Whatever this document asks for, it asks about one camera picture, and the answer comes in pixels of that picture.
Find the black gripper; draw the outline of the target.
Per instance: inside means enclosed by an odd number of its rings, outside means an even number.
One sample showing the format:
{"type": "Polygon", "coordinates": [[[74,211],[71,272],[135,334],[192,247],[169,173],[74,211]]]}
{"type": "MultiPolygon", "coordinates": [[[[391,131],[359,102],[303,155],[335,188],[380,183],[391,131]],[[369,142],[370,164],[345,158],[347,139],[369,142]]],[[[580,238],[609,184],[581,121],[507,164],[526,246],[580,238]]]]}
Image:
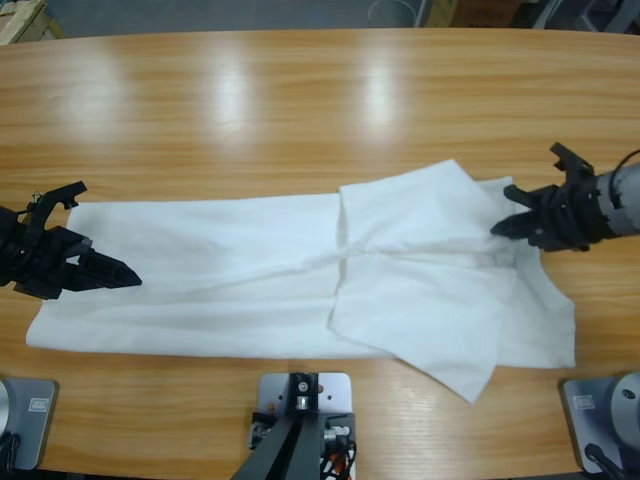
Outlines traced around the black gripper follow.
{"type": "Polygon", "coordinates": [[[27,238],[27,225],[16,212],[1,209],[1,284],[42,300],[61,292],[140,286],[142,280],[126,263],[91,248],[91,241],[64,227],[42,230],[27,238]]]}
{"type": "Polygon", "coordinates": [[[595,177],[525,191],[515,184],[504,196],[531,211],[497,222],[490,233],[508,239],[528,239],[543,251],[588,251],[592,244],[617,238],[602,213],[601,190],[595,177]]]}

